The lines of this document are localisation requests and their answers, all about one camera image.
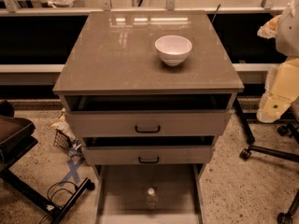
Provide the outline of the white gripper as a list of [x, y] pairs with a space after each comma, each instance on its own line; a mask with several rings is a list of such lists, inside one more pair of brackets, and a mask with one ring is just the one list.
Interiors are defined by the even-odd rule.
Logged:
[[299, 97], [299, 59], [288, 59], [270, 68], [264, 87], [256, 116], [260, 122], [272, 123]]

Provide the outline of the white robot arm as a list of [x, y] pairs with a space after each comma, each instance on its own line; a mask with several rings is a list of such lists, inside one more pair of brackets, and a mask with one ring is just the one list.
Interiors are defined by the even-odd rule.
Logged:
[[299, 0], [291, 0], [281, 15], [260, 27], [257, 35], [275, 38], [277, 51], [287, 57], [280, 66], [268, 70], [257, 111], [258, 121], [272, 123], [299, 97]]

